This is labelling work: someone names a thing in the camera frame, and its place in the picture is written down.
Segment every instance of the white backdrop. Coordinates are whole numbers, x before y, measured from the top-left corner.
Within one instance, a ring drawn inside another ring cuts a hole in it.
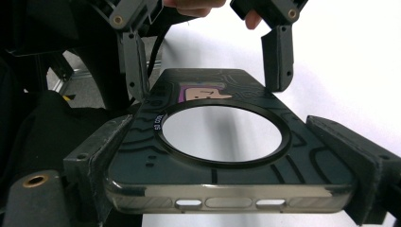
[[[311,0],[293,26],[294,80],[276,94],[304,121],[338,121],[401,156],[401,1]],[[260,37],[230,9],[170,29],[163,68],[238,68],[264,84]],[[383,226],[392,226],[388,215]],[[330,215],[145,215],[144,226],[356,226]]]

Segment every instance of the human hand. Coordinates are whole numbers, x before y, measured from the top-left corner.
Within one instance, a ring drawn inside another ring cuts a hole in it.
[[[212,8],[224,6],[226,0],[163,0],[166,7],[176,8],[177,11],[186,16],[205,17]],[[245,17],[245,25],[248,29],[255,29],[262,18],[255,10],[251,10]]]

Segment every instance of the black cable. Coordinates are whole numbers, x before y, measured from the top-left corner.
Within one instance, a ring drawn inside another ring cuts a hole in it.
[[[165,36],[170,29],[170,26],[167,26],[162,32],[157,36],[156,41],[154,42],[153,48],[151,50],[149,65],[148,65],[148,77],[150,77],[151,73],[153,72],[154,63],[156,62],[156,56],[159,52],[160,46],[162,45]]]

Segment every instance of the mounting hole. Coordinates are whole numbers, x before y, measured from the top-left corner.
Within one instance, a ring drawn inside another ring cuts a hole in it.
[[[288,12],[288,16],[291,19],[294,19],[297,16],[297,11],[295,11],[294,9],[290,9]]]
[[[23,187],[36,187],[47,182],[48,179],[46,175],[33,176],[23,183]]]
[[[114,16],[113,22],[116,25],[121,25],[121,24],[123,24],[124,20],[123,20],[123,18],[121,16]]]
[[[84,159],[86,159],[88,157],[88,154],[86,154],[86,153],[81,153],[81,154],[79,154],[78,156],[77,156],[77,159],[78,160],[84,160]]]

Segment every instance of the grey plastic part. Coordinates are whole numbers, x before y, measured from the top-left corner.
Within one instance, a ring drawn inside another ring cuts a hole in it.
[[[347,214],[358,225],[383,223],[387,211],[382,202],[401,180],[401,158],[337,122],[309,116],[306,124],[359,179],[357,191],[345,207]]]
[[[121,71],[126,74],[127,89],[136,100],[143,101],[149,93],[144,42],[137,32],[124,32],[121,38],[120,61],[124,62]]]
[[[78,184],[84,207],[95,210],[101,222],[112,208],[104,193],[103,173],[131,121],[132,116],[126,115],[106,122],[63,160],[68,182]]]
[[[266,87],[283,92],[293,78],[292,26],[277,26],[262,37]]]
[[[35,172],[14,183],[9,191],[3,226],[71,226],[59,173]]]

